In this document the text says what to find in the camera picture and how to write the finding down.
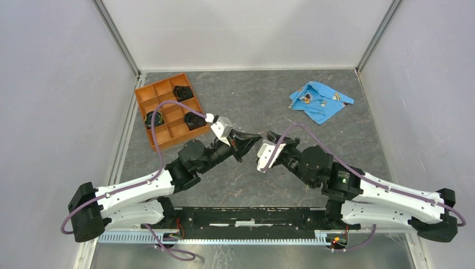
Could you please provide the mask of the silver toothed front rail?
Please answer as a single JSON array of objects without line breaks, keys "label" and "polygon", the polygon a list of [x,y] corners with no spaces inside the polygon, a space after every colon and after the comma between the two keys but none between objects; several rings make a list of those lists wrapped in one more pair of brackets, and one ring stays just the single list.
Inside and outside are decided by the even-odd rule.
[{"label": "silver toothed front rail", "polygon": [[309,239],[178,239],[172,233],[149,231],[108,231],[99,236],[99,243],[106,244],[154,244],[159,240],[164,245],[323,245],[329,247],[333,242],[326,233],[314,233]]}]

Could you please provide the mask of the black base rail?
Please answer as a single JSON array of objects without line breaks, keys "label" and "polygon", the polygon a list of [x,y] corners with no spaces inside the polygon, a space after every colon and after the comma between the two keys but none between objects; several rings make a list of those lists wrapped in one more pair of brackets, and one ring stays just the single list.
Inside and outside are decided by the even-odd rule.
[{"label": "black base rail", "polygon": [[185,239],[312,239],[315,231],[360,229],[312,207],[181,207],[153,229],[180,229]]}]

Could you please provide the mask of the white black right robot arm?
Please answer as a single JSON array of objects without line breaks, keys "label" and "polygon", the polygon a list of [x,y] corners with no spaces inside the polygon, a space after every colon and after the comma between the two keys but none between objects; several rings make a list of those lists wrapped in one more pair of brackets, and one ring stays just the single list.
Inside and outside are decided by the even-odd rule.
[{"label": "white black right robot arm", "polygon": [[307,187],[319,188],[328,197],[323,214],[327,227],[337,229],[347,224],[405,228],[441,243],[457,235],[458,221],[449,211],[455,205],[453,190],[404,187],[341,164],[320,146],[300,151],[299,143],[298,138],[268,131],[259,150],[258,168],[282,165]]}]

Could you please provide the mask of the black green coiled item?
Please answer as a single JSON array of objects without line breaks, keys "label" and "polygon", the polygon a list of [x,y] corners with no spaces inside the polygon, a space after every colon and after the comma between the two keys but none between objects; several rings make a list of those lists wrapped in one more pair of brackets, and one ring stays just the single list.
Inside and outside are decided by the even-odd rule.
[{"label": "black green coiled item", "polygon": [[152,120],[153,120],[154,127],[164,124],[164,118],[160,111],[156,112],[155,117],[153,117],[153,111],[150,111],[146,114],[144,123],[147,129],[152,128]]}]

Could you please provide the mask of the orange compartment tray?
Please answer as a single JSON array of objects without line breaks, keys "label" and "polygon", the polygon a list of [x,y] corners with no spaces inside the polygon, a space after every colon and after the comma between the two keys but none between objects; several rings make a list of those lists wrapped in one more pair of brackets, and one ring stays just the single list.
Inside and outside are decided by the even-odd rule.
[{"label": "orange compartment tray", "polygon": [[[173,88],[179,85],[190,86],[194,97],[178,102],[173,94]],[[184,123],[184,115],[187,112],[191,110],[203,112],[197,94],[184,73],[141,87],[135,91],[135,96],[150,146],[154,151],[156,151],[155,142],[162,150],[196,138],[211,130],[207,123],[204,127],[190,131]],[[156,112],[160,111],[164,118],[164,124],[154,127],[152,120],[152,128],[147,129],[144,119],[150,111],[153,111],[153,117],[155,117]]]}]

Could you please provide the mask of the blue patterned cloth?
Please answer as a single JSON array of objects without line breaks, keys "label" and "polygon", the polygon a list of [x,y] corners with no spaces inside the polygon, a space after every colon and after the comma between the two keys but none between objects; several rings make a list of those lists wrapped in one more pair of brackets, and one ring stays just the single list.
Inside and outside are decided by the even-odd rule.
[{"label": "blue patterned cloth", "polygon": [[309,81],[289,96],[289,108],[305,112],[311,120],[321,125],[348,104],[353,98],[316,81]]}]

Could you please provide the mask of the black coiled item top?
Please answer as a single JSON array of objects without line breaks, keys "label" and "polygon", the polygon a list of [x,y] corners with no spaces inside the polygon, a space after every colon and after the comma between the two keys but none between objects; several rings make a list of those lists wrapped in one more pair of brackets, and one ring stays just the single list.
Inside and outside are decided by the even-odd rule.
[{"label": "black coiled item top", "polygon": [[175,86],[173,88],[173,94],[178,102],[182,102],[194,97],[193,90],[190,86]]}]

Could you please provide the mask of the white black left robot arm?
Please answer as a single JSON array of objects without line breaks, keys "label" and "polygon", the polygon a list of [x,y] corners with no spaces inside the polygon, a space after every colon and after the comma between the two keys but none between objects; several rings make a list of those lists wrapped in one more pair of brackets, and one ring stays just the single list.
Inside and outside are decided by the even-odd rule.
[{"label": "white black left robot arm", "polygon": [[178,151],[178,157],[157,171],[118,185],[94,187],[81,184],[68,204],[67,221],[76,242],[99,237],[121,222],[131,225],[155,225],[170,228],[176,213],[163,206],[159,198],[185,191],[200,182],[200,174],[213,169],[230,157],[241,162],[262,139],[258,134],[231,130],[229,143],[216,138],[209,146],[190,140]]}]

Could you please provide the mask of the black coiled item right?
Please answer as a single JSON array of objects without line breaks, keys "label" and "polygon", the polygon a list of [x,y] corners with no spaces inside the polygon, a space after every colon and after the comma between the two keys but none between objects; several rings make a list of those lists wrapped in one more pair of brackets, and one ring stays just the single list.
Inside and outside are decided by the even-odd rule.
[{"label": "black coiled item right", "polygon": [[207,124],[203,117],[200,117],[192,112],[187,112],[184,115],[184,123],[190,131],[204,127]]}]

